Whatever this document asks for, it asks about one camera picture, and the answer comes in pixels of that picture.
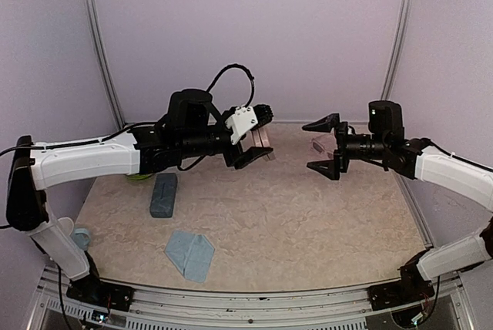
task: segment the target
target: marble-patterned table surface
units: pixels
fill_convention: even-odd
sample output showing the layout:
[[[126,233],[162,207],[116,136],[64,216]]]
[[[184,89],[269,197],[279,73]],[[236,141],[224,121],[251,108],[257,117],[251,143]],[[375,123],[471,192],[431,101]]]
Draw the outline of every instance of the marble-patterned table surface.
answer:
[[[315,133],[270,125],[276,160],[243,170],[222,157],[178,173],[173,218],[154,219],[154,177],[100,177],[77,225],[103,278],[204,291],[297,291],[398,277],[423,243],[390,172],[351,161],[340,181],[308,170]],[[164,254],[174,230],[205,234],[216,248],[206,281],[185,280]]]

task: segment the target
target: light blue napkin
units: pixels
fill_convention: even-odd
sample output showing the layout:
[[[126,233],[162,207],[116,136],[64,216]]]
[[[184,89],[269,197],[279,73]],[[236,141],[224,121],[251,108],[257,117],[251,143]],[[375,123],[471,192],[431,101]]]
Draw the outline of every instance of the light blue napkin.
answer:
[[[164,252],[185,279],[206,280],[214,247],[204,235],[174,231]]]

